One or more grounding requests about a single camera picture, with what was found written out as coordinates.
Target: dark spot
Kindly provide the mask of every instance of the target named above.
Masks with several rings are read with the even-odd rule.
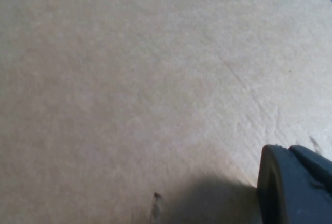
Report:
[[[150,224],[161,224],[161,202],[161,195],[158,193],[154,193],[150,213]]]
[[[318,142],[313,137],[311,137],[311,136],[309,136],[309,138],[310,138],[310,141],[312,142],[312,145],[313,145],[313,148],[314,148],[315,152],[317,154],[321,155],[322,154],[322,150],[321,150],[321,147],[318,144]]]

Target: black plastic piece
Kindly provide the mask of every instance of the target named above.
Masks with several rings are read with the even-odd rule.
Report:
[[[263,224],[331,224],[332,162],[303,146],[266,145],[257,193]]]

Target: black object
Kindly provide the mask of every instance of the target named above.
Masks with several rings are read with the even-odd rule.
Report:
[[[299,145],[266,145],[257,193],[264,224],[331,224],[332,162]]]

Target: brown cardboard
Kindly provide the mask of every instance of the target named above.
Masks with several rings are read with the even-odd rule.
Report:
[[[264,144],[332,158],[329,0],[0,12],[2,223],[259,223]]]

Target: cardboard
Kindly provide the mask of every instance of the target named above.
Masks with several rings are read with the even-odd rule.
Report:
[[[2,223],[259,223],[263,145],[332,158],[329,0],[0,12]]]

